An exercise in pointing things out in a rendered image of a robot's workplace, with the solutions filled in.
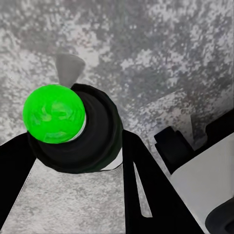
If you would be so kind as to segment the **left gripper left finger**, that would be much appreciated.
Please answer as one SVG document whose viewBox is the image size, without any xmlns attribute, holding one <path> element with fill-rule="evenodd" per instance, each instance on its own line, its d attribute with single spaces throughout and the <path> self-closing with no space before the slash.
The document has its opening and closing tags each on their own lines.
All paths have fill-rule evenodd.
<svg viewBox="0 0 234 234">
<path fill-rule="evenodd" d="M 36 160 L 28 133 L 0 145 L 0 230 Z"/>
</svg>

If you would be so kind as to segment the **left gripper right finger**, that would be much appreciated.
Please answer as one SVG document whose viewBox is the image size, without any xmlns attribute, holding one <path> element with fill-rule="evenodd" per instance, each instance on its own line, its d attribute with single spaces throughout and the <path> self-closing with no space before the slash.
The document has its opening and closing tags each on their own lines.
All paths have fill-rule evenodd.
<svg viewBox="0 0 234 234">
<path fill-rule="evenodd" d="M 122 130 L 126 234 L 204 234 L 138 135 Z M 153 217 L 141 214 L 134 163 Z"/>
</svg>

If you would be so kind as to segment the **insectifuge atomizer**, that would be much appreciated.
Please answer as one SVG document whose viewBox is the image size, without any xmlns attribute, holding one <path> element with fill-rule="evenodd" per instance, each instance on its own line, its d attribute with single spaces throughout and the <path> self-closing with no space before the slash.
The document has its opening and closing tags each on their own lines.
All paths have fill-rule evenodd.
<svg viewBox="0 0 234 234">
<path fill-rule="evenodd" d="M 55 56 L 59 84 L 26 99 L 22 117 L 34 155 L 58 172 L 81 174 L 123 164 L 122 122 L 117 106 L 94 86 L 75 83 L 87 67 L 73 54 Z"/>
</svg>

